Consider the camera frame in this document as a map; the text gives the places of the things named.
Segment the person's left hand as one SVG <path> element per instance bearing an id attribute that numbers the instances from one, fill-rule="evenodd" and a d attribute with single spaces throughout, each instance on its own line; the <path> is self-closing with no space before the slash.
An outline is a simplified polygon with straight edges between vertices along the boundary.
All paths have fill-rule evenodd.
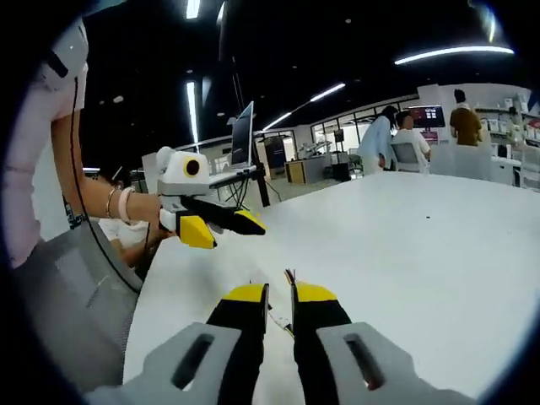
<path id="1" fill-rule="evenodd" d="M 159 225 L 159 211 L 161 201 L 157 195 L 133 193 L 127 204 L 127 211 L 131 219 L 146 221 L 152 225 Z"/>

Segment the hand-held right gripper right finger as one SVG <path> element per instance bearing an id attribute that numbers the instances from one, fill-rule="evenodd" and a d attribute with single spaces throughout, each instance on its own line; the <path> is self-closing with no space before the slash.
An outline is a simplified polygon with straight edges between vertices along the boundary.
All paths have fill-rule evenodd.
<path id="1" fill-rule="evenodd" d="M 308 404 L 472 404 L 420 378 L 413 358 L 365 322 L 353 322 L 328 289 L 291 285 L 294 360 Z"/>

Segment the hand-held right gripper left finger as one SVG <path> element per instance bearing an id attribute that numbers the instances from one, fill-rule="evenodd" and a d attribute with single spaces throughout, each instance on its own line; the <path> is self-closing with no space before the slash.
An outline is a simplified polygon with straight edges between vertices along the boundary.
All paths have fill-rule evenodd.
<path id="1" fill-rule="evenodd" d="M 204 323 L 193 322 L 151 351 L 121 386 L 102 386 L 88 404 L 250 404 L 264 356 L 269 286 L 232 289 Z"/>

